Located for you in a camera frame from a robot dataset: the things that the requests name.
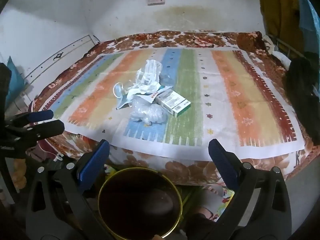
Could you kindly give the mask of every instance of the teal cloth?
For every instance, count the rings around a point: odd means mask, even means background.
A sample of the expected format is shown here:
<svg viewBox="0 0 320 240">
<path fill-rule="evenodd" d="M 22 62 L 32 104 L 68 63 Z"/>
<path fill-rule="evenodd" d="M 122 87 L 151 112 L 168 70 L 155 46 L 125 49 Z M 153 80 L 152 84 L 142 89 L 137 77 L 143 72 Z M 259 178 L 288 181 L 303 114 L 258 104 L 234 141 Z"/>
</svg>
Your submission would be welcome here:
<svg viewBox="0 0 320 240">
<path fill-rule="evenodd" d="M 11 57 L 9 57 L 7 67 L 11 70 L 11 79 L 9 84 L 9 92 L 5 98 L 5 109 L 9 107 L 9 105 L 24 89 L 24 80 L 12 62 Z"/>
</svg>

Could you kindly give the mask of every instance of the orange stripe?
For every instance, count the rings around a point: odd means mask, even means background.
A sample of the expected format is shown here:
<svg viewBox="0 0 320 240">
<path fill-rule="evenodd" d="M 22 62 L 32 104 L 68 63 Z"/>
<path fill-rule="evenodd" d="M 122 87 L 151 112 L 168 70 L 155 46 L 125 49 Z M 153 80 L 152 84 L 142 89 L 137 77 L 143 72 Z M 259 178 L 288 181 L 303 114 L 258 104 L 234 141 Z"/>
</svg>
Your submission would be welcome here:
<svg viewBox="0 0 320 240">
<path fill-rule="evenodd" d="M 136 60 L 141 51 L 142 50 L 134 50 L 126 55 L 121 63 L 96 85 L 93 93 L 79 105 L 76 111 L 69 117 L 68 121 L 76 125 L 86 123 L 100 100 L 111 92 L 115 85 L 115 80 L 119 79 L 123 72 L 129 70 L 130 65 Z"/>
<path fill-rule="evenodd" d="M 245 96 L 245 91 L 238 80 L 239 76 L 234 73 L 228 61 L 228 54 L 225 51 L 212 51 L 212 56 L 225 83 L 233 115 L 236 119 L 240 145 L 255 145 L 260 137 L 260 127 L 257 122 L 249 124 L 250 119 L 255 120 L 254 108 L 250 105 L 250 100 Z"/>
</svg>

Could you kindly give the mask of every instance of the brown curtain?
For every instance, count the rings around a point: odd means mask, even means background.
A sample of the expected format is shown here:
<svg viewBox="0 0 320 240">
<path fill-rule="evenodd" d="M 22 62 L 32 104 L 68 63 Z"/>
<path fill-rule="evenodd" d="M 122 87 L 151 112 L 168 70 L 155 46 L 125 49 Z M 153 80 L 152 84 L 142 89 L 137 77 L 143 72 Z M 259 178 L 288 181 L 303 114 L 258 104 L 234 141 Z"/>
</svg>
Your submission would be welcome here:
<svg viewBox="0 0 320 240">
<path fill-rule="evenodd" d="M 260 6 L 267 33 L 303 53 L 298 0 L 260 0 Z"/>
</svg>

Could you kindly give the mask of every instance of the white bed frame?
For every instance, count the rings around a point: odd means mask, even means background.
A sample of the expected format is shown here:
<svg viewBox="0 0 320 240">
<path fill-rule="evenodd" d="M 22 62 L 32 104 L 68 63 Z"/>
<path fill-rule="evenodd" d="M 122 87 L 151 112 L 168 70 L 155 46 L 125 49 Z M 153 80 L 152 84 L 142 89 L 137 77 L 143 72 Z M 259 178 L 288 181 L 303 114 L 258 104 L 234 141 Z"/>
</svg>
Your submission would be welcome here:
<svg viewBox="0 0 320 240">
<path fill-rule="evenodd" d="M 77 62 L 95 43 L 90 35 L 71 43 L 53 54 L 25 77 L 26 89 L 9 106 L 6 115 L 12 116 L 25 112 L 32 100 L 63 71 Z"/>
</svg>

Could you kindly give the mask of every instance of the silver bolt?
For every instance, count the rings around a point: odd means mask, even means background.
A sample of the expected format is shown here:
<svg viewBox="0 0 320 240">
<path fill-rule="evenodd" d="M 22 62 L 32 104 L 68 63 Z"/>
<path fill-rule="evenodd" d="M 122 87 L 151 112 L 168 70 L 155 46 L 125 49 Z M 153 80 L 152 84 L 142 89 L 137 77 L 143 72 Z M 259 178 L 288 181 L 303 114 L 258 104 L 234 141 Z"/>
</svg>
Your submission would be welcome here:
<svg viewBox="0 0 320 240">
<path fill-rule="evenodd" d="M 273 167 L 273 171 L 275 173 L 280 173 L 281 172 L 281 170 L 278 167 Z"/>
<path fill-rule="evenodd" d="M 68 170 L 71 170 L 71 169 L 74 168 L 74 166 L 75 166 L 74 163 L 68 163 L 66 167 L 67 167 Z"/>
<path fill-rule="evenodd" d="M 252 165 L 250 163 L 243 163 L 243 167 L 247 170 L 251 169 Z"/>
<path fill-rule="evenodd" d="M 44 167 L 39 167 L 38 172 L 41 173 L 42 171 L 44 171 Z"/>
</svg>

